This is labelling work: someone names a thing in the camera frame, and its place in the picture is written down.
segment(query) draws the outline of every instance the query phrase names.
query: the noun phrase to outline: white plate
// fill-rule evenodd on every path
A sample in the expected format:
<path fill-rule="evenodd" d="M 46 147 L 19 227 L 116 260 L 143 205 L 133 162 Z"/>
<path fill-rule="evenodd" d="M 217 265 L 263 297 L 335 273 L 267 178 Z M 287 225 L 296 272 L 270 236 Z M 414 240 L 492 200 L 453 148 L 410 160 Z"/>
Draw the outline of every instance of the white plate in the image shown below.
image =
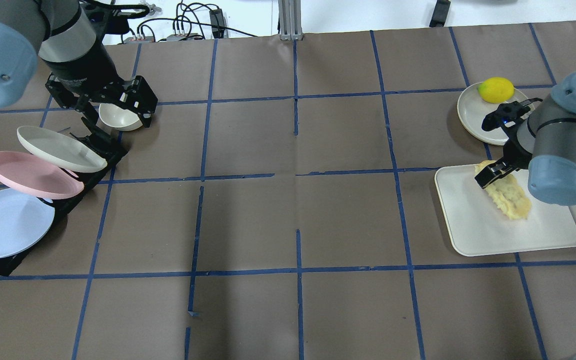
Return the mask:
<path fill-rule="evenodd" d="M 511 220 L 475 180 L 475 165 L 443 167 L 434 174 L 453 248 L 464 256 L 576 247 L 576 206 L 551 205 L 528 189 L 528 171 L 512 173 L 532 203 L 528 219 Z"/>
<path fill-rule="evenodd" d="M 55 166 L 78 173 L 96 173 L 108 162 L 93 150 L 70 136 L 37 126 L 22 126 L 16 137 L 35 157 Z"/>
<path fill-rule="evenodd" d="M 0 258 L 36 244 L 55 218 L 55 208 L 14 189 L 0 190 Z"/>
<path fill-rule="evenodd" d="M 99 104 L 99 119 L 105 125 L 122 132 L 130 132 L 141 128 L 143 125 L 139 116 L 134 112 L 105 102 Z"/>
<path fill-rule="evenodd" d="M 477 82 L 476 84 L 468 86 L 461 92 L 461 95 L 459 95 L 459 99 L 457 100 L 459 120 L 463 127 L 466 128 L 473 137 L 480 139 L 480 141 L 492 145 L 504 145 L 508 140 L 508 136 L 506 136 L 506 133 L 502 129 L 494 129 L 492 131 L 482 130 L 482 121 L 488 114 L 494 112 L 499 107 L 499 104 L 492 104 L 483 100 L 477 91 L 480 84 L 481 82 Z M 527 99 L 528 97 L 524 95 L 523 92 L 514 89 L 512 97 L 508 101 L 504 101 L 504 103 L 512 103 L 513 101 L 521 102 Z M 530 109 L 534 110 L 535 107 L 531 104 Z M 528 114 L 525 114 L 522 118 L 526 119 L 527 116 Z"/>

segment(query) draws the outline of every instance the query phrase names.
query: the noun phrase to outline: yellow lemon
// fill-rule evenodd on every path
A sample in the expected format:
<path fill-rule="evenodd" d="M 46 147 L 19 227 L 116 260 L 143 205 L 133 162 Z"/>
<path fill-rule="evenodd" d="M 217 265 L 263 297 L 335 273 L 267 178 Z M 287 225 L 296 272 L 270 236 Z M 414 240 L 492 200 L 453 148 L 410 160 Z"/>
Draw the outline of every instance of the yellow lemon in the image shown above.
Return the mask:
<path fill-rule="evenodd" d="M 493 104 L 501 104 L 512 98 L 515 87 L 505 77 L 491 77 L 482 82 L 477 87 L 477 91 L 483 100 Z"/>

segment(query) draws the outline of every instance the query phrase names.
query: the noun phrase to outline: plate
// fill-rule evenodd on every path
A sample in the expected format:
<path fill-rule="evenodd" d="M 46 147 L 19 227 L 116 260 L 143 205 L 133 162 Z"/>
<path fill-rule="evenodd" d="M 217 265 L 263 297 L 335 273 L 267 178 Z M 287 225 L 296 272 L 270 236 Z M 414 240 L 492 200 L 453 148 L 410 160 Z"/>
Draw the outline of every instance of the plate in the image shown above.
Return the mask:
<path fill-rule="evenodd" d="M 0 190 L 0 258 L 29 249 L 46 235 L 55 208 L 14 189 Z"/>
<path fill-rule="evenodd" d="M 96 173 L 108 162 L 93 150 L 70 136 L 37 126 L 16 130 L 21 145 L 31 154 L 55 166 L 78 173 Z"/>
<path fill-rule="evenodd" d="M 141 128 L 143 125 L 139 116 L 134 112 L 105 102 L 99 104 L 99 119 L 105 125 L 122 132 L 130 132 Z"/>
<path fill-rule="evenodd" d="M 0 151 L 0 182 L 46 199 L 68 199 L 84 190 L 83 182 L 61 168 L 30 153 L 16 151 Z"/>
<path fill-rule="evenodd" d="M 499 104 L 492 104 L 483 100 L 477 91 L 480 84 L 481 82 L 477 82 L 476 84 L 468 86 L 461 92 L 461 95 L 459 95 L 459 99 L 457 100 L 459 120 L 463 127 L 466 128 L 473 137 L 480 139 L 480 141 L 492 145 L 504 145 L 508 140 L 508 136 L 506 136 L 506 133 L 502 129 L 494 129 L 492 131 L 482 130 L 482 121 L 488 114 L 494 112 L 499 107 Z M 512 97 L 508 99 L 508 101 L 504 101 L 504 103 L 512 103 L 513 101 L 521 102 L 527 99 L 528 97 L 524 95 L 523 92 L 514 89 Z M 535 107 L 531 104 L 530 109 L 534 110 Z M 528 114 L 525 114 L 522 118 L 527 119 L 527 116 Z"/>
<path fill-rule="evenodd" d="M 434 174 L 453 248 L 464 256 L 576 247 L 576 206 L 535 199 L 528 170 L 512 173 L 532 203 L 528 219 L 510 220 L 475 181 L 475 165 L 443 167 Z"/>

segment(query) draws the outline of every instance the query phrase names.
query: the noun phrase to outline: rectangular tray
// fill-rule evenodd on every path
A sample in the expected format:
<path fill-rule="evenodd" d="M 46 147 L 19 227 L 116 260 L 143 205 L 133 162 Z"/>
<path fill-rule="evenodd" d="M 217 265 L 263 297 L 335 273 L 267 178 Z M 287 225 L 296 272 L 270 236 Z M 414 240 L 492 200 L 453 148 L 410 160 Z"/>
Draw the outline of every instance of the rectangular tray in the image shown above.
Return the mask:
<path fill-rule="evenodd" d="M 437 170 L 441 210 L 453 248 L 464 256 L 576 247 L 576 206 L 544 203 L 528 192 L 528 170 L 512 173 L 532 203 L 528 219 L 509 219 L 475 181 L 475 165 Z"/>

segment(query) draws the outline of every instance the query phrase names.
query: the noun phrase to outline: food item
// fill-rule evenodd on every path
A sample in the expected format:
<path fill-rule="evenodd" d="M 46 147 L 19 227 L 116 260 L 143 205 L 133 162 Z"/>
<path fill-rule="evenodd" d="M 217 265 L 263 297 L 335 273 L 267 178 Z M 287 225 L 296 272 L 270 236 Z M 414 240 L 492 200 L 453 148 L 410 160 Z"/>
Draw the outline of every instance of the food item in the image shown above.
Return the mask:
<path fill-rule="evenodd" d="M 480 173 L 483 168 L 493 163 L 492 160 L 486 160 L 476 164 L 475 174 Z M 511 220 L 528 219 L 528 212 L 530 212 L 532 203 L 512 173 L 499 178 L 484 190 L 492 198 L 496 207 Z"/>
<path fill-rule="evenodd" d="M 512 98 L 515 86 L 505 77 L 490 77 L 477 87 L 477 91 L 484 101 L 501 104 Z"/>

